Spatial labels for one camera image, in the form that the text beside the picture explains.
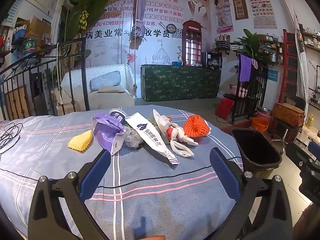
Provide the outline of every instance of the yellow foam fruit net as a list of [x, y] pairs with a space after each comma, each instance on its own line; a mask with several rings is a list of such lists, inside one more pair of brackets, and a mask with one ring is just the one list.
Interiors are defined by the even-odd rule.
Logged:
[[82, 134], [74, 136], [68, 142], [68, 148], [82, 152], [84, 151], [90, 144], [93, 138], [92, 130], [86, 131]]

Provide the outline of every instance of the pink stripe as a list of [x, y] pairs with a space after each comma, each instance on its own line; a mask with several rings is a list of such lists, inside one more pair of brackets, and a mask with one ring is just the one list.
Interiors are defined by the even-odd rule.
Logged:
[[183, 179], [183, 180], [180, 180], [180, 181], [176, 181], [176, 182], [170, 182], [170, 183], [165, 183], [165, 184], [161, 184], [161, 185], [152, 185], [152, 186], [145, 186], [145, 187], [137, 187], [137, 188], [134, 188], [134, 189], [131, 189], [129, 191], [126, 191], [126, 192], [123, 192], [122, 194], [103, 194], [103, 193], [94, 193], [94, 195], [103, 195], [103, 196], [108, 196], [108, 197], [113, 197], [113, 196], [122, 196], [122, 195], [125, 195], [125, 194], [128, 194], [130, 192], [133, 192], [135, 190], [140, 190], [140, 189], [147, 189], [147, 188], [157, 188], [157, 187], [164, 187], [164, 186], [169, 186], [169, 185], [175, 185], [175, 184], [179, 184], [179, 183], [182, 183], [182, 182], [186, 182], [186, 181], [190, 181], [190, 180], [194, 180], [194, 179], [200, 179], [200, 178], [203, 178], [207, 175], [210, 175], [210, 174], [213, 174], [215, 173], [215, 171], [211, 171], [211, 172], [208, 172], [204, 175], [201, 175], [199, 177], [195, 177], [195, 178], [190, 178], [190, 179]]
[[195, 115], [195, 114], [174, 114], [174, 115], [169, 115], [170, 117], [183, 117], [183, 116], [191, 116], [191, 115]]
[[161, 194], [161, 193], [174, 191], [174, 190], [179, 190], [179, 189], [182, 189], [182, 188], [185, 188], [185, 187], [190, 187], [190, 186], [193, 186], [193, 185], [201, 184], [201, 183], [207, 182], [207, 181], [209, 181], [211, 179], [215, 179], [217, 177], [218, 176], [214, 176], [214, 177], [211, 177], [211, 178], [208, 178], [208, 179], [205, 179], [205, 180], [201, 180], [201, 181], [194, 182], [194, 183], [191, 183], [191, 184], [183, 185], [183, 186], [180, 186], [180, 187], [169, 188], [169, 189], [164, 189], [164, 190], [159, 190], [159, 191], [150, 191], [150, 192], [137, 193], [137, 194], [133, 194], [133, 195], [130, 195], [130, 196], [127, 196], [127, 197], [124, 197], [124, 198], [119, 198], [119, 199], [90, 198], [89, 200], [103, 200], [103, 201], [112, 201], [112, 202], [114, 202], [114, 201], [125, 200], [127, 198], [131, 198], [131, 197], [135, 197], [135, 196]]
[[[70, 130], [70, 129], [73, 129], [73, 128], [82, 128], [82, 127], [86, 127], [86, 126], [92, 127], [91, 124], [83, 124], [83, 125], [77, 125], [77, 126], [64, 127], [61, 130]], [[24, 131], [24, 133], [31, 133], [32, 134], [32, 133], [43, 133], [43, 132], [55, 132], [57, 130], [58, 129], [55, 129], [55, 130], [39, 130], [39, 131]]]

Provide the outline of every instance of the black trash bin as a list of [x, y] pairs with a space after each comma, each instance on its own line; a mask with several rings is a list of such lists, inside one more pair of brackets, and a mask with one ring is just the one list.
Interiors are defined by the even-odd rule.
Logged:
[[258, 131], [253, 129], [232, 129], [242, 157], [244, 171], [251, 171], [256, 177], [267, 179], [273, 169], [279, 167], [282, 156]]

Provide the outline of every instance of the green floral table cover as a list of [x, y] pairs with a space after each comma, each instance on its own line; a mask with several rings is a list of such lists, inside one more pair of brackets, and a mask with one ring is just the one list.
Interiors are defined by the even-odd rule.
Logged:
[[142, 65], [145, 100], [167, 101], [217, 97], [221, 70], [169, 65]]

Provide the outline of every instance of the table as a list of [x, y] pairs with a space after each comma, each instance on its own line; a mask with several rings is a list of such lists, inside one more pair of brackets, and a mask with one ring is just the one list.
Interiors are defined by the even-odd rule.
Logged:
[[[147, 119], [156, 109], [180, 126], [191, 115], [183, 110], [154, 105], [121, 109], [128, 115], [139, 112]], [[109, 109], [103, 109], [19, 120], [24, 126], [19, 140], [24, 150], [16, 154], [17, 147], [20, 147], [17, 145], [3, 154], [0, 167], [17, 174], [29, 170], [27, 176], [36, 180], [40, 175], [59, 179], [70, 171], [79, 171], [85, 163], [95, 159], [102, 147], [94, 138], [89, 148], [79, 153], [69, 149], [67, 143], [73, 136], [93, 128], [95, 114], [108, 112]], [[197, 138], [198, 146], [189, 146], [195, 154], [193, 158], [176, 155], [180, 161], [178, 165], [171, 165], [146, 144], [138, 149], [123, 145], [111, 157], [110, 167], [99, 187], [93, 197], [85, 201], [92, 217], [109, 239], [134, 240], [166, 235], [167, 239], [174, 240], [203, 240], [223, 224], [236, 202], [228, 197], [211, 167], [210, 151], [218, 147], [227, 159], [241, 155], [233, 137], [212, 124], [209, 126], [211, 134]], [[34, 154], [35, 151], [42, 151], [41, 156]], [[243, 169], [241, 158], [232, 161]], [[4, 171], [0, 174], [1, 205], [13, 225], [26, 236], [35, 182], [29, 179], [18, 191], [21, 178]], [[21, 217], [15, 205], [19, 207]], [[61, 201], [61, 207], [71, 230], [80, 236], [65, 201]]]
[[303, 142], [304, 144], [308, 145], [310, 142], [310, 139], [314, 140], [315, 142], [320, 144], [320, 137], [318, 137], [319, 130], [312, 126], [311, 129], [309, 129], [305, 124], [302, 127], [301, 133], [298, 133], [297, 139]]
[[221, 70], [195, 66], [141, 66], [141, 96], [146, 101], [216, 98]]

